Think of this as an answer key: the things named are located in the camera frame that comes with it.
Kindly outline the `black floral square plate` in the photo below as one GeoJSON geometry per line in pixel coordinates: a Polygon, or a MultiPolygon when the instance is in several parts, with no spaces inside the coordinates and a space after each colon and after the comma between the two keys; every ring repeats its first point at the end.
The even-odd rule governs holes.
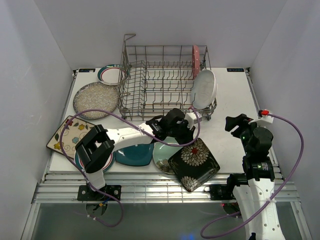
{"type": "Polygon", "coordinates": [[[182,187],[189,193],[206,183],[221,169],[201,138],[181,148],[169,158],[168,164],[182,187]]]}

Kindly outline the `white oval plate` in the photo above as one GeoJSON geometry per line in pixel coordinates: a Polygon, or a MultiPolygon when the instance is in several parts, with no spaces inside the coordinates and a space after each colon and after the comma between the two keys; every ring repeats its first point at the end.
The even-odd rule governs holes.
{"type": "Polygon", "coordinates": [[[218,84],[212,70],[205,69],[198,73],[191,89],[191,104],[196,109],[205,109],[216,98],[218,84]]]}

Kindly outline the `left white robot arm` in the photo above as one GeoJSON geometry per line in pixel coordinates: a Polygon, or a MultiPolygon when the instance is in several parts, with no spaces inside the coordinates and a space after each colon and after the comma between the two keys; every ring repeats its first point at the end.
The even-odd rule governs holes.
{"type": "Polygon", "coordinates": [[[201,118],[193,107],[187,112],[173,108],[166,115],[157,115],[139,125],[127,121],[126,128],[95,125],[75,146],[84,165],[88,193],[95,200],[106,195],[103,167],[113,152],[135,145],[163,143],[167,137],[175,138],[176,147],[191,145],[200,134],[201,118]]]}

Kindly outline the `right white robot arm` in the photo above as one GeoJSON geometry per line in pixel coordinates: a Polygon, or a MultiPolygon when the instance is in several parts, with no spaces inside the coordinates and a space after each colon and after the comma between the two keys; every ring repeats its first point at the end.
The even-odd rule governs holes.
{"type": "Polygon", "coordinates": [[[268,156],[273,134],[257,120],[240,114],[226,117],[225,130],[240,139],[243,173],[227,179],[226,194],[236,199],[249,240],[283,240],[275,192],[275,172],[268,156]]]}

